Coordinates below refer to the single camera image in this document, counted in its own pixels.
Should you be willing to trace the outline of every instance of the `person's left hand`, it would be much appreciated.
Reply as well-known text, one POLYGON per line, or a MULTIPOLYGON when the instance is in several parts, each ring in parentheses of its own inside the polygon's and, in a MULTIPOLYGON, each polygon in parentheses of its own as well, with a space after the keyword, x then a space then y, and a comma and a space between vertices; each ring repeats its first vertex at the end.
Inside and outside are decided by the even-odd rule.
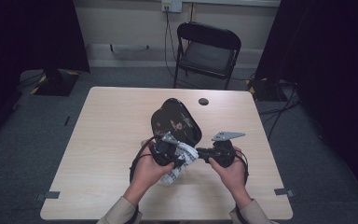
POLYGON ((154 144, 154 142, 150 142, 142 152, 141 156, 149 156, 143 156, 138 160, 132 182, 123 195, 125 199, 135 206, 139 203, 139 201, 141 201, 142 197, 150 187, 155 185, 162 176, 166 175, 173 169, 173 162, 166 166, 160 166, 154 161, 149 149, 154 144))

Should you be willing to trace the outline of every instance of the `hand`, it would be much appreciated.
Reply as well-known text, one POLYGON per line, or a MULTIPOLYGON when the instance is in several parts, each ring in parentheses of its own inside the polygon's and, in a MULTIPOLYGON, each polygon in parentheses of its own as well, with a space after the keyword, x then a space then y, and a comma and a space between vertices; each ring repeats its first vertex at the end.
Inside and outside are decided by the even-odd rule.
MULTIPOLYGON (((146 142, 147 140, 142 141, 141 145, 143 146, 146 142)), ((138 160, 132 182, 123 195, 134 206, 141 201, 150 187, 173 169, 173 162, 166 166, 160 166, 154 161, 149 149, 154 144, 154 142, 150 142, 142 152, 141 156, 147 154, 150 156, 143 156, 138 160)))
MULTIPOLYGON (((237 150, 237 155, 242 156, 241 149, 234 147, 237 150)), ((242 209, 248 203, 252 201, 245 188, 245 176, 244 176, 244 165, 240 159, 235 158, 234 162, 227 168, 224 168, 217 163, 213 158, 209 158, 209 163, 212 168, 220 175, 223 184, 230 191, 237 206, 242 209)))

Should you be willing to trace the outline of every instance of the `chair backrest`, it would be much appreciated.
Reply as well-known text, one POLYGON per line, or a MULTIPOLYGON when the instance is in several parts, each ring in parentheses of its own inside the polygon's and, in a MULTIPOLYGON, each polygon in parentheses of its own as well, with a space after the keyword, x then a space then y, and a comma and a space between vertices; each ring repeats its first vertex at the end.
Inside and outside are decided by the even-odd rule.
POLYGON ((177 34, 179 43, 183 38, 222 49, 241 49, 241 40, 233 32, 199 22, 191 21, 180 24, 177 34))

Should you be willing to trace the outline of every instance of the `chair seat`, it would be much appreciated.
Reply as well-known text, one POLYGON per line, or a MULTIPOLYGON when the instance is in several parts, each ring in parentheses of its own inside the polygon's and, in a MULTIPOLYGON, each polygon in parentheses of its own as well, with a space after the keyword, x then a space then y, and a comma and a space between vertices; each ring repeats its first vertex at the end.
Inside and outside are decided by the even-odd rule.
POLYGON ((180 60, 180 65, 196 67, 224 78, 230 73, 234 50, 191 42, 180 60))

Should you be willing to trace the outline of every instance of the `sleeve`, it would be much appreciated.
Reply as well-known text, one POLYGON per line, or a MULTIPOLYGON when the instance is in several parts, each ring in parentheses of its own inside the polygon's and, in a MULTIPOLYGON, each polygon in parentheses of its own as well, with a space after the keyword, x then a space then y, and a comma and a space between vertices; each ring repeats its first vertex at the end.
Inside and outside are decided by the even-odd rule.
MULTIPOLYGON (((231 216, 234 224, 241 224, 241 221, 237 216, 236 209, 233 209, 229 215, 231 216)), ((241 215, 248 224, 277 224, 277 222, 269 220, 256 200, 252 200, 251 203, 244 206, 240 210, 239 215, 241 215)))
POLYGON ((131 220, 135 213, 137 213, 136 219, 131 224, 138 224, 141 221, 142 213, 138 212, 136 207, 125 198, 120 197, 97 224, 124 224, 131 220))

